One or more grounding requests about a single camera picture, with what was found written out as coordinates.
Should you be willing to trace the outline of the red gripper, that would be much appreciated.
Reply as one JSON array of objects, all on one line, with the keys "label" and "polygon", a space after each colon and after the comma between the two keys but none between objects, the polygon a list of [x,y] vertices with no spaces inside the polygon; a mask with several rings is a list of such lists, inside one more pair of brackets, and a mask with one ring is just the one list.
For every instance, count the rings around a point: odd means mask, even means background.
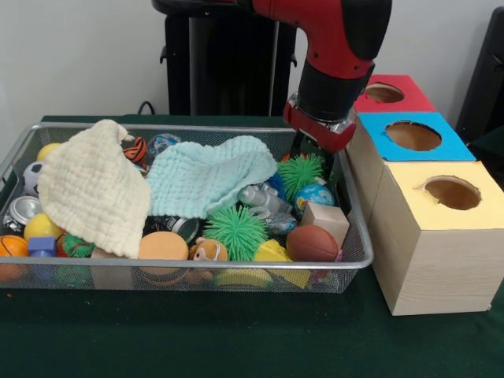
[{"label": "red gripper", "polygon": [[283,121],[296,130],[291,145],[291,158],[305,158],[303,143],[310,139],[316,146],[325,150],[324,179],[327,183],[338,183],[341,176],[341,166],[338,152],[351,141],[357,125],[354,118],[348,116],[345,120],[335,123],[316,120],[304,114],[297,104],[296,98],[289,98],[283,109]]}]

